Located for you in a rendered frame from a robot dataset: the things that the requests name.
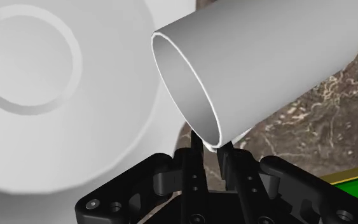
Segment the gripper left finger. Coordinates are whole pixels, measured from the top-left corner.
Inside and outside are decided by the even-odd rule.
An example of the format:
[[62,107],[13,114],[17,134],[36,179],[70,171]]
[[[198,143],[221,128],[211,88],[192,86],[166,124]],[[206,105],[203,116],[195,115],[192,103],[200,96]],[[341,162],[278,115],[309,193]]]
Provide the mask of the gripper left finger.
[[191,131],[191,146],[172,156],[155,153],[77,201],[77,224],[137,224],[156,206],[182,190],[184,157],[203,156],[203,143]]

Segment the white cup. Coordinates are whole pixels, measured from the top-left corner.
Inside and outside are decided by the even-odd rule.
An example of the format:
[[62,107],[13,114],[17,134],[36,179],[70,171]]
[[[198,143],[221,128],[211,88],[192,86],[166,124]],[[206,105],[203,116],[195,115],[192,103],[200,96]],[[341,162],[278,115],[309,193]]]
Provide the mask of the white cup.
[[354,60],[358,0],[217,0],[151,44],[178,110],[219,148]]

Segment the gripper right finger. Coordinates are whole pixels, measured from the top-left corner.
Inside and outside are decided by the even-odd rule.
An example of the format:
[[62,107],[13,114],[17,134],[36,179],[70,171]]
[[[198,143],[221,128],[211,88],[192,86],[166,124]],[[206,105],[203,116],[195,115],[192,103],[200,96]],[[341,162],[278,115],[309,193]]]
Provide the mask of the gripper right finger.
[[226,189],[245,224],[358,224],[358,198],[276,157],[257,161],[231,143],[217,149]]

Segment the white plate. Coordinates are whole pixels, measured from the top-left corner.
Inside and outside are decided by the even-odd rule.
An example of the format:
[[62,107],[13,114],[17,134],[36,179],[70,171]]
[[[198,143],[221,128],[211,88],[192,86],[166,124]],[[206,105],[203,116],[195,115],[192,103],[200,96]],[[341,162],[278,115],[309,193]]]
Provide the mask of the white plate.
[[76,202],[184,120],[153,31],[196,0],[0,0],[0,224],[76,224]]

